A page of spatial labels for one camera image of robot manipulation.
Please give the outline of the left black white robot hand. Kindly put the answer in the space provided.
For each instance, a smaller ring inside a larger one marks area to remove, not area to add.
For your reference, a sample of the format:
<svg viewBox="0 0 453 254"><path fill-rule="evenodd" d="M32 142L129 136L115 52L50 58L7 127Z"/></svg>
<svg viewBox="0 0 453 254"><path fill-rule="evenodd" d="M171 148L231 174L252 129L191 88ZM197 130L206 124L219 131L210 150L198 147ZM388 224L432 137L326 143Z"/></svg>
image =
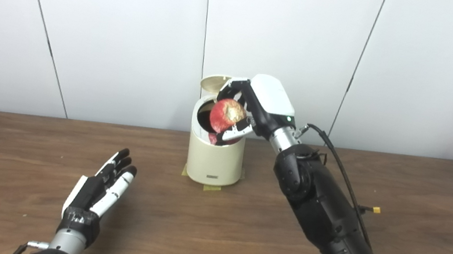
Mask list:
<svg viewBox="0 0 453 254"><path fill-rule="evenodd" d="M58 230L80 233L90 247L99 236L101 218L120 199L136 177L130 150L110 157L93 176L82 176L61 209Z"/></svg>

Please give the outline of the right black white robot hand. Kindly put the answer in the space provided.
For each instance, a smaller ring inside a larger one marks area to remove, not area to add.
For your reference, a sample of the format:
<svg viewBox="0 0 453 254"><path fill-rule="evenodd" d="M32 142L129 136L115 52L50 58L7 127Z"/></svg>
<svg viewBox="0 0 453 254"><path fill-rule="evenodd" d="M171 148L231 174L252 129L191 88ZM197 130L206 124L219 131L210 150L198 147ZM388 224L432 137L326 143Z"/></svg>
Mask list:
<svg viewBox="0 0 453 254"><path fill-rule="evenodd" d="M249 115L217 132L216 144L224 145L254 133L266 139L276 154L297 145L295 111L282 85L278 79L265 74L251 79L228 79L220 88L217 101L232 100L240 94L237 102Z"/></svg>

